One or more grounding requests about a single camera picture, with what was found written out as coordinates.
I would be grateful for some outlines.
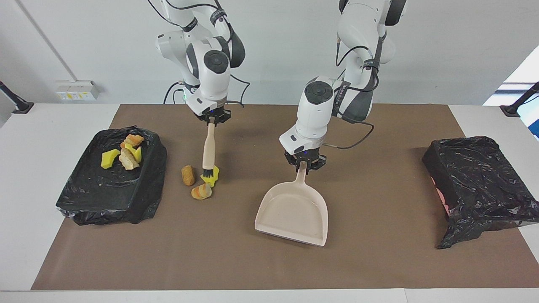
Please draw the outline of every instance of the black circular joint cap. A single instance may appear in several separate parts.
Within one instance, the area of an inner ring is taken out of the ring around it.
[[[222,74],[229,66],[229,59],[222,51],[211,50],[204,55],[204,65],[216,74]]]
[[[333,89],[323,81],[314,81],[305,87],[305,97],[311,104],[322,104],[333,96]]]

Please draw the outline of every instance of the black plastic bag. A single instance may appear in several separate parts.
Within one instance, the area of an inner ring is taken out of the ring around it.
[[[479,238],[484,231],[539,222],[539,203],[491,138],[432,141],[423,163],[448,214],[437,248]]]
[[[103,169],[101,154],[120,149],[128,134],[141,135],[140,167],[125,170],[118,160]],[[98,132],[80,158],[56,207],[79,225],[131,222],[153,218],[161,201],[167,149],[156,133],[136,126]]]

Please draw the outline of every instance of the food item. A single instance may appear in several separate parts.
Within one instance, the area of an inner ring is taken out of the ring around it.
[[[139,146],[139,148],[134,149],[131,144],[126,143],[125,149],[131,152],[131,154],[135,157],[135,161],[137,163],[140,163],[140,161],[142,161],[142,147]]]
[[[144,141],[143,136],[129,134],[127,135],[126,139],[120,144],[120,147],[125,148],[126,144],[131,144],[132,147],[137,147],[140,145],[140,143],[142,143],[142,141]]]
[[[140,166],[132,153],[126,148],[122,148],[120,151],[120,162],[122,162],[126,170],[132,170]]]
[[[120,151],[117,149],[109,150],[108,152],[104,152],[101,154],[101,167],[104,169],[112,167],[112,163],[114,162],[114,159],[116,159],[116,156],[120,154]]]
[[[204,175],[201,175],[202,181],[209,183],[211,187],[215,186],[215,181],[219,179],[219,168],[217,166],[213,167],[213,176],[211,177],[204,177]]]
[[[191,186],[195,183],[195,173],[191,165],[186,165],[182,168],[183,183],[187,186]]]
[[[211,186],[209,183],[204,183],[191,190],[191,196],[197,200],[204,200],[211,196]]]

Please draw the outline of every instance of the white electrical box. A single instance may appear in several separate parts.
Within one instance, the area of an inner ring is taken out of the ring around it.
[[[57,81],[56,95],[62,101],[95,101],[99,91],[93,81]]]

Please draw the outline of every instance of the blue object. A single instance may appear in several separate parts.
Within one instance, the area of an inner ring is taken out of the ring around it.
[[[532,134],[539,137],[539,120],[533,122],[528,128]]]

